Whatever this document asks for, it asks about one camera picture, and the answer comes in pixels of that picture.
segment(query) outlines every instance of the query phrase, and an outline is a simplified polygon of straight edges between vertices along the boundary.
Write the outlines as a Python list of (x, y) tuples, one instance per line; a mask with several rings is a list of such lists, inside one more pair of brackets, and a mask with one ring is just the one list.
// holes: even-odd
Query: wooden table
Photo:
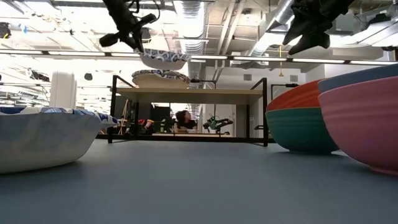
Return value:
[(138, 103), (251, 105), (262, 97), (261, 90), (117, 88), (116, 92)]
[(230, 134), (199, 134), (199, 133), (168, 133), (168, 134), (162, 134), (162, 133), (154, 133), (152, 136), (178, 136), (178, 137), (209, 137), (209, 138), (231, 138), (232, 135)]

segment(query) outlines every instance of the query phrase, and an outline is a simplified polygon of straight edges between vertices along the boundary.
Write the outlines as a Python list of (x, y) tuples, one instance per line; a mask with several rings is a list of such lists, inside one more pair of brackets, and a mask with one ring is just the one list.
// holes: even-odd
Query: table top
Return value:
[(78, 162), (0, 175), (0, 223), (396, 224), (397, 189), (341, 152), (96, 140)]
[(231, 138), (230, 134), (199, 134), (199, 133), (154, 133), (153, 136), (179, 136), (179, 137), (211, 137), (211, 138)]
[(261, 90), (118, 88), (116, 92), (133, 102), (146, 103), (250, 105), (262, 97)]

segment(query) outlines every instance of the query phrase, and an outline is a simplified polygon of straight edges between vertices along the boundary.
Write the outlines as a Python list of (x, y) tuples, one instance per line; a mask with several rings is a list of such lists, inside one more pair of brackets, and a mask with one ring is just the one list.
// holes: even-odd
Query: orange bowl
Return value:
[(304, 85), (299, 85), (272, 100), (267, 111), (280, 110), (287, 108), (312, 108), (320, 107), (318, 96), (318, 82), (315, 80)]

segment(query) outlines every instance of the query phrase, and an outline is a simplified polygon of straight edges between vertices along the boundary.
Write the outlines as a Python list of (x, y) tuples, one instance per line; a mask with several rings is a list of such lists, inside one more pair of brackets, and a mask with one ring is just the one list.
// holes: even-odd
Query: black metal frame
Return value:
[[(125, 81), (119, 75), (113, 76), (112, 82), (112, 97), (111, 97), (111, 112), (110, 115), (114, 116), (115, 107), (116, 107), (116, 92), (118, 80), (121, 80), (123, 83), (129, 85), (132, 88), (135, 88), (132, 84)], [(264, 137), (263, 138), (250, 138), (250, 105), (246, 105), (246, 137), (245, 138), (222, 138), (220, 135), (219, 138), (213, 137), (186, 137), (186, 136), (150, 136), (150, 135), (138, 135), (139, 125), (138, 122), (134, 122), (132, 126), (134, 130), (133, 135), (114, 135), (114, 128), (108, 128), (107, 135), (98, 135), (98, 139), (108, 139), (108, 143), (113, 143), (113, 140), (146, 140), (146, 141), (196, 141), (196, 142), (246, 142), (246, 143), (262, 143), (264, 147), (268, 146), (268, 125), (267, 118), (265, 116), (266, 107), (267, 107), (267, 78), (262, 78), (258, 81), (251, 89), (256, 89), (259, 85), (262, 84), (262, 117), (263, 117), (263, 126), (264, 126)], [(139, 114), (139, 103), (136, 102), (136, 111), (135, 111), (135, 121), (138, 121)]]

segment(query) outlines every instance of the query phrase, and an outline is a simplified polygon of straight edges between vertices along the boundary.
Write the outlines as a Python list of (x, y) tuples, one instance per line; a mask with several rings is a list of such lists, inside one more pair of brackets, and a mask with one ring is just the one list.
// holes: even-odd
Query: person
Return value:
[(191, 114), (186, 111), (179, 111), (175, 114), (177, 119), (177, 131), (178, 132), (187, 132), (188, 129), (196, 129), (197, 123), (191, 120)]

